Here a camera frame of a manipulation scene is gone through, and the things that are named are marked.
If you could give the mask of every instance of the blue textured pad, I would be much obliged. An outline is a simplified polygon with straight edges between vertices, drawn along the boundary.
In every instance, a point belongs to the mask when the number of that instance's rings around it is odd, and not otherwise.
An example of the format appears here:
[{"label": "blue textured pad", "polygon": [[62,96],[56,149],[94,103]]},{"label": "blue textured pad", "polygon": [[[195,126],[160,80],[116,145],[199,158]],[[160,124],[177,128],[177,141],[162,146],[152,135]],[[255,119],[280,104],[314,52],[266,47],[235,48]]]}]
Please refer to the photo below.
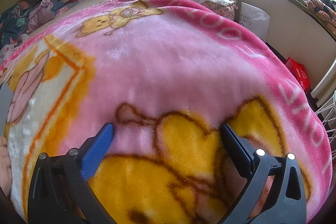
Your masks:
[{"label": "blue textured pad", "polygon": [[85,181],[93,177],[104,158],[113,138],[113,126],[108,124],[82,159],[81,174]]}]

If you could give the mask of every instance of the fleece blanket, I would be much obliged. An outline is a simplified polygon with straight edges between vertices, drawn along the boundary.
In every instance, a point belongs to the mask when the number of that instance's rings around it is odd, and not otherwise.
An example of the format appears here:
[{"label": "fleece blanket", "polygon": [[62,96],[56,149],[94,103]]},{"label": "fleece blanket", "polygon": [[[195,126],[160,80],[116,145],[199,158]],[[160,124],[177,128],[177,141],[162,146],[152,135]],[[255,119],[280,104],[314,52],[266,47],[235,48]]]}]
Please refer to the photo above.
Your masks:
[{"label": "fleece blanket", "polygon": [[39,153],[80,147],[105,122],[115,137],[88,182],[118,223],[216,223],[246,182],[222,146],[223,122],[255,148],[296,155],[307,220],[327,197],[330,145],[299,83],[258,37],[190,0],[76,12],[18,48],[3,81],[14,91],[11,199],[25,218]]}]

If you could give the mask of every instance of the silver pin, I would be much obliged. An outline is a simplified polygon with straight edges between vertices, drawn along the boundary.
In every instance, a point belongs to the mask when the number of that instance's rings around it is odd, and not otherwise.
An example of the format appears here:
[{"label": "silver pin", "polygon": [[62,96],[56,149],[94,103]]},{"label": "silver pin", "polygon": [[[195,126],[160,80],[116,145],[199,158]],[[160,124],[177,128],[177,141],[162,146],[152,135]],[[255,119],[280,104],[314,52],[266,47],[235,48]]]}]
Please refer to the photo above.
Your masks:
[{"label": "silver pin", "polygon": [[259,156],[264,156],[265,154],[266,154],[266,152],[264,151],[264,150],[262,150],[262,149],[257,149],[257,154],[259,155]]},{"label": "silver pin", "polygon": [[70,149],[70,151],[69,151],[69,154],[70,154],[71,156],[77,155],[77,153],[78,153],[78,149],[77,149],[77,148],[72,148],[72,149]]},{"label": "silver pin", "polygon": [[288,153],[287,157],[288,157],[290,160],[295,160],[295,155],[292,154],[292,153]]},{"label": "silver pin", "polygon": [[46,153],[41,153],[41,154],[39,155],[39,159],[40,159],[40,160],[44,160],[46,157],[47,157],[47,154],[46,154]]}]

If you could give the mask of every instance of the yellow hello kitty cloth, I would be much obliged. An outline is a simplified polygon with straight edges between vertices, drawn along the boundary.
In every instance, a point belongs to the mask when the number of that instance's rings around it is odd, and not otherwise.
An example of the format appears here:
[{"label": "yellow hello kitty cloth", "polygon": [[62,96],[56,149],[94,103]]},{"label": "yellow hello kitty cloth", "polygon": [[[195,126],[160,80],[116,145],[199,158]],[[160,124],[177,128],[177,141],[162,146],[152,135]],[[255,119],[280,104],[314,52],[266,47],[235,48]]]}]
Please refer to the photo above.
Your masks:
[{"label": "yellow hello kitty cloth", "polygon": [[88,182],[117,223],[216,223],[246,182],[223,149],[224,122],[270,155],[296,155],[308,221],[327,197],[328,137],[298,82],[254,34],[195,2],[74,13],[18,48],[4,81],[11,199],[25,218],[39,153],[63,155],[105,122],[115,137]]}]

